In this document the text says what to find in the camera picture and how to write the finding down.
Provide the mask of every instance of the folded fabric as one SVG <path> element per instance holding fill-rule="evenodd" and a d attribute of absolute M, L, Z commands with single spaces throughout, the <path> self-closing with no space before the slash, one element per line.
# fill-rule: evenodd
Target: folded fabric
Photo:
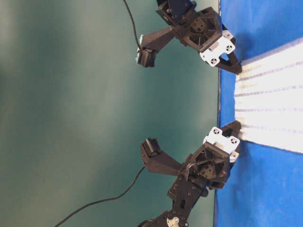
<path fill-rule="evenodd" d="M 303 153 L 302 53 L 303 38 L 242 63 L 234 94 L 242 140 Z"/>

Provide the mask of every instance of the green backdrop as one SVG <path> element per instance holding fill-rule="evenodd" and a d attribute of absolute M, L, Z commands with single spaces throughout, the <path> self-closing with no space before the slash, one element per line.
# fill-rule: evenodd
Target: green backdrop
<path fill-rule="evenodd" d="M 128 0 L 138 35 L 165 28 L 156 1 Z M 198 0 L 198 9 L 214 0 Z M 182 162 L 217 117 L 217 69 L 173 40 L 156 68 L 136 65 L 122 0 L 0 0 L 0 226 L 52 227 L 121 193 L 157 137 Z M 135 227 L 171 208 L 174 177 L 142 173 L 118 201 L 65 227 Z M 189 223 L 210 227 L 213 193 Z"/>

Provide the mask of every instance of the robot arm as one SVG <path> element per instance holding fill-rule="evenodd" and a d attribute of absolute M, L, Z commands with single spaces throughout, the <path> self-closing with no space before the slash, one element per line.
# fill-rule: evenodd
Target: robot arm
<path fill-rule="evenodd" d="M 140 48 L 138 48 L 137 64 L 143 67 L 154 67 L 157 53 L 162 50 L 173 38 L 174 31 L 171 27 L 160 31 L 141 35 Z"/>
<path fill-rule="evenodd" d="M 162 151 L 156 139 L 146 139 L 141 144 L 141 157 L 149 172 L 178 176 L 181 164 Z"/>
<path fill-rule="evenodd" d="M 177 162 L 161 151 L 156 140 L 147 139 L 141 145 L 146 167 L 154 173 L 179 174 L 168 191 L 173 201 L 172 209 L 154 220 L 142 222 L 138 227 L 187 227 L 189 214 L 200 196 L 206 197 L 208 188 L 220 189 L 227 182 L 232 164 L 238 157 L 233 157 L 234 152 L 240 152 L 240 140 L 236 138 L 240 128 L 238 121 L 220 129 L 213 127 L 203 145 L 193 155 L 190 154 L 182 165 L 176 166 L 172 163 Z M 155 157 L 159 157 L 156 162 L 153 161 Z"/>

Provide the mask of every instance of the black cable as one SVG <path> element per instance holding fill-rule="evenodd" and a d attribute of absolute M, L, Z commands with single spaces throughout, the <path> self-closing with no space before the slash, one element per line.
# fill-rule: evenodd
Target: black cable
<path fill-rule="evenodd" d="M 103 199 L 103 200 L 98 200 L 98 201 L 95 201 L 95 202 L 90 202 L 82 207 L 80 207 L 79 209 L 75 210 L 73 213 L 71 213 L 69 216 L 67 216 L 66 218 L 64 218 L 62 221 L 60 221 L 57 225 L 55 225 L 54 227 L 58 227 L 60 226 L 61 224 L 63 224 L 65 221 L 67 221 L 71 216 L 75 215 L 76 213 L 78 213 L 79 211 L 91 206 L 91 205 L 95 205 L 97 203 L 101 203 L 101 202 L 106 202 L 106 201 L 112 201 L 112 200 L 117 200 L 119 199 L 120 197 L 124 196 L 130 189 L 131 187 L 134 185 L 134 183 L 136 182 L 136 180 L 138 179 L 140 173 L 143 171 L 145 167 L 142 167 L 140 169 L 140 171 L 138 172 L 137 176 L 135 177 L 134 181 L 132 182 L 132 184 L 121 194 L 121 195 L 118 195 L 116 197 L 113 197 L 113 198 L 109 198 L 109 199 Z"/>
<path fill-rule="evenodd" d="M 125 6 L 126 6 L 126 9 L 127 9 L 127 11 L 128 11 L 128 14 L 129 14 L 131 20 L 132 20 L 132 24 L 133 24 L 133 28 L 134 28 L 134 37 L 135 37 L 135 40 L 136 40 L 136 42 L 137 42 L 137 46 L 138 46 L 139 50 L 141 50 L 141 46 L 140 46 L 140 44 L 139 44 L 138 37 L 137 37 L 136 25 L 135 25 L 135 23 L 134 23 L 134 18 L 133 18 L 132 13 L 131 13 L 131 11 L 130 11 L 128 5 L 127 5 L 126 0 L 123 0 L 123 2 L 124 2 L 124 4 L 125 4 Z"/>

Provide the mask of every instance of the mounting hole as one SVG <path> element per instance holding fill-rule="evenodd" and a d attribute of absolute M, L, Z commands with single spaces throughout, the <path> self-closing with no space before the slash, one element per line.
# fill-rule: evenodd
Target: mounting hole
<path fill-rule="evenodd" d="M 232 50 L 232 46 L 229 45 L 229 46 L 226 47 L 227 52 L 230 52 L 231 50 Z"/>
<path fill-rule="evenodd" d="M 214 64 L 216 64 L 217 59 L 216 59 L 216 58 L 213 58 L 213 59 L 211 59 L 211 61 L 210 61 L 210 62 L 211 62 L 211 64 L 212 64 L 212 65 L 214 65 Z"/>
<path fill-rule="evenodd" d="M 214 129 L 214 134 L 216 134 L 216 135 L 218 135 L 219 134 L 219 130 L 217 130 L 217 129 Z"/>
<path fill-rule="evenodd" d="M 232 144 L 236 144 L 237 140 L 235 140 L 234 138 L 231 139 Z"/>

